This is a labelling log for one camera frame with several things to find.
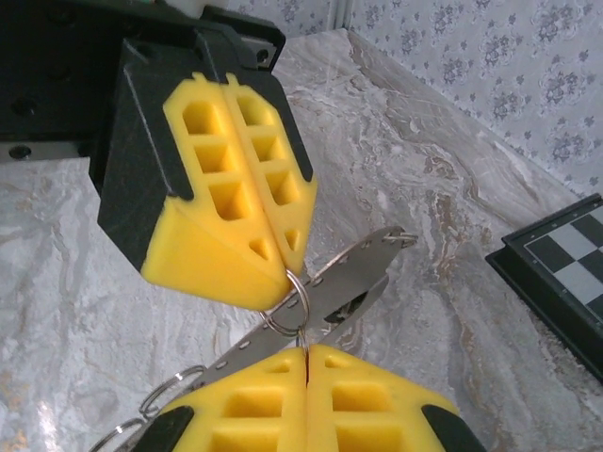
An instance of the metal key ring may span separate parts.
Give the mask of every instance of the metal key ring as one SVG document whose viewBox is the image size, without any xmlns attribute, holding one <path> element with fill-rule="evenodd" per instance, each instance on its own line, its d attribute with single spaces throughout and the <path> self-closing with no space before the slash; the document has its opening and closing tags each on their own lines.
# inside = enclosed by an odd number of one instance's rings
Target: metal key ring
<svg viewBox="0 0 603 452">
<path fill-rule="evenodd" d="M 89 452 L 99 452 L 113 438 L 120 436 L 122 433 L 124 433 L 126 430 L 128 430 L 132 427 L 144 426 L 144 424 L 145 424 L 145 422 L 142 419 L 140 419 L 139 417 L 135 417 L 133 419 L 125 421 L 123 424 L 119 424 L 118 426 L 113 428 L 111 431 L 109 431 L 107 435 L 105 435 L 103 438 L 101 438 L 100 441 L 98 443 L 96 443 L 90 449 Z"/>
<path fill-rule="evenodd" d="M 206 370 L 204 365 L 193 365 L 188 369 L 185 369 L 181 372 L 176 372 L 173 374 L 173 377 L 170 379 L 166 379 L 163 383 L 153 389 L 153 391 L 146 396 L 139 407 L 139 413 L 142 414 L 142 417 L 147 421 L 153 419 L 157 413 L 159 412 L 159 407 L 152 407 L 151 404 L 157 400 L 159 396 L 165 393 L 168 389 L 170 389 L 174 384 L 179 383 L 183 379 L 190 377 L 195 374 L 202 374 Z"/>
<path fill-rule="evenodd" d="M 310 345 L 308 344 L 307 337 L 305 337 L 305 330 L 303 328 L 298 329 L 298 337 L 295 340 L 295 346 L 303 348 L 304 356 L 308 356 L 310 353 Z"/>
<path fill-rule="evenodd" d="M 305 286 L 291 270 L 286 271 L 286 276 L 293 283 L 295 290 L 297 290 L 300 295 L 301 305 L 303 306 L 303 322 L 297 328 L 288 328 L 275 322 L 270 315 L 263 311 L 260 311 L 260 315 L 273 331 L 282 334 L 284 337 L 297 337 L 298 331 L 305 330 L 308 320 L 310 319 L 310 300 L 308 298 L 308 292 L 305 290 Z"/>
</svg>

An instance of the marble countertop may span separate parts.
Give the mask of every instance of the marble countertop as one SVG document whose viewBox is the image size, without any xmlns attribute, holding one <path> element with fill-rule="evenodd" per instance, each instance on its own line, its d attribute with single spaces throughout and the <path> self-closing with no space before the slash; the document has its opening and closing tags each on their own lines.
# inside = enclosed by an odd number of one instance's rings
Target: marble countertop
<svg viewBox="0 0 603 452">
<path fill-rule="evenodd" d="M 319 178 L 309 273 L 419 234 L 343 347 L 442 393 L 489 450 L 603 450 L 603 388 L 484 261 L 576 197 L 355 35 L 275 70 Z M 153 287 L 95 223 L 88 161 L 0 166 L 0 450 L 86 450 L 258 315 Z"/>
</svg>

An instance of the yellow foam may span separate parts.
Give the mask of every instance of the yellow foam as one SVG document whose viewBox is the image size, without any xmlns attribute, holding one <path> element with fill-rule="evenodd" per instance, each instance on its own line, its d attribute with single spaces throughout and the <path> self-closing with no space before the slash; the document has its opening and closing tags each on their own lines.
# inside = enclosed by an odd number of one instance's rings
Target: yellow foam
<svg viewBox="0 0 603 452">
<path fill-rule="evenodd" d="M 166 407 L 194 417 L 174 452 L 445 452 L 424 405 L 442 396 L 326 346 L 285 350 Z"/>
<path fill-rule="evenodd" d="M 167 198 L 141 269 L 151 283 L 266 310 L 299 273 L 317 182 L 306 182 L 278 111 L 253 89 L 183 81 L 163 105 L 192 186 Z"/>
<path fill-rule="evenodd" d="M 303 452 L 305 360 L 291 348 L 175 400 L 195 415 L 173 452 Z"/>
</svg>

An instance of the wall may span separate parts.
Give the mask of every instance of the wall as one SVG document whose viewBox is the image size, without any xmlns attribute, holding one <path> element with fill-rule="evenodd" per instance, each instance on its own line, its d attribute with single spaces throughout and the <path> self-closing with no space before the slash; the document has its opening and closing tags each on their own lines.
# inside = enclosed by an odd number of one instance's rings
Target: wall
<svg viewBox="0 0 603 452">
<path fill-rule="evenodd" d="M 288 38 L 327 29 L 338 0 L 162 0 L 190 17 L 199 17 L 204 5 L 229 8 L 250 16 L 268 19 Z"/>
<path fill-rule="evenodd" d="M 355 0 L 350 29 L 574 191 L 603 192 L 601 0 Z"/>
<path fill-rule="evenodd" d="M 288 38 L 324 31 L 330 14 L 327 0 L 229 0 L 228 8 L 273 21 Z"/>
</svg>

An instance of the black plastic mount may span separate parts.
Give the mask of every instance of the black plastic mount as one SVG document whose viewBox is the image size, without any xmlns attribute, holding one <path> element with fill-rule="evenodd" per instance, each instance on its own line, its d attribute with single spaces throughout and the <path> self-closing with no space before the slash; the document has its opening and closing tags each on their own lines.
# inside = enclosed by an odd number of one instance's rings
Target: black plastic mount
<svg viewBox="0 0 603 452">
<path fill-rule="evenodd" d="M 601 196 L 593 195 L 507 235 L 502 238 L 505 247 L 486 256 L 486 261 L 603 383 L 603 325 L 525 249 L 533 237 L 561 227 L 599 205 Z"/>
<path fill-rule="evenodd" d="M 456 414 L 435 405 L 421 408 L 446 452 L 486 452 L 467 423 Z"/>
<path fill-rule="evenodd" d="M 303 177 L 313 170 L 278 80 L 255 68 L 256 59 L 229 27 L 195 30 L 189 47 L 125 40 L 114 103 L 90 160 L 90 178 L 101 194 L 98 224 L 141 270 L 168 197 L 194 197 L 162 105 L 193 72 L 227 83 L 232 73 L 279 112 Z"/>
<path fill-rule="evenodd" d="M 199 33 L 216 27 L 258 73 L 271 72 L 285 45 L 274 24 L 220 8 L 194 20 L 138 1 L 2 0 L 0 144 L 9 155 L 0 162 L 70 155 L 58 146 L 32 151 L 30 142 L 70 142 L 80 155 L 95 153 L 111 117 L 124 39 L 192 48 Z"/>
<path fill-rule="evenodd" d="M 132 452 L 172 452 L 195 415 L 189 407 L 178 407 L 156 417 Z"/>
</svg>

